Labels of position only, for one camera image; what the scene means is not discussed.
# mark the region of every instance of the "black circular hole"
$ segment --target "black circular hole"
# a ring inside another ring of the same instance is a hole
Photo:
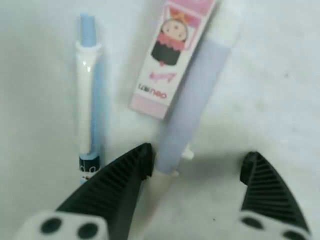
[[[306,240],[304,236],[295,231],[286,231],[283,236],[290,240]]]
[[[81,239],[91,239],[98,232],[98,226],[95,223],[83,224],[78,230],[78,236]]]
[[[50,218],[41,225],[41,232],[43,234],[52,234],[60,228],[61,224],[62,220],[60,218]]]
[[[264,226],[262,226],[261,222],[252,217],[242,218],[241,222],[255,229],[264,229]]]

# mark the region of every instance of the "marker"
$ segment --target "marker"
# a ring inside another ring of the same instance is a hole
[[[95,69],[102,55],[102,44],[97,43],[94,16],[80,15],[81,41],[76,43],[78,86],[78,141],[81,183],[89,180],[100,169],[99,146],[94,134],[99,124],[94,121],[94,86],[98,81]]]

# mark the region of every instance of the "blue pen cap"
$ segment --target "blue pen cap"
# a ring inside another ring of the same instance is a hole
[[[97,44],[95,17],[87,13],[80,15],[81,45],[93,47]]]

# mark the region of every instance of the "cartoon character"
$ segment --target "cartoon character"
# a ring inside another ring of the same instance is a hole
[[[151,55],[161,66],[174,66],[185,49],[187,38],[188,27],[181,13],[163,23]]]
[[[100,158],[93,160],[83,160],[79,158],[79,168],[81,171],[81,183],[85,183],[92,178],[100,169]]]

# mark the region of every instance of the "crown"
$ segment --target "crown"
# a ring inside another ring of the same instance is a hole
[[[178,14],[173,15],[172,18],[175,20],[179,20],[179,21],[183,22],[184,24],[188,25],[187,18],[183,12],[180,12]]]

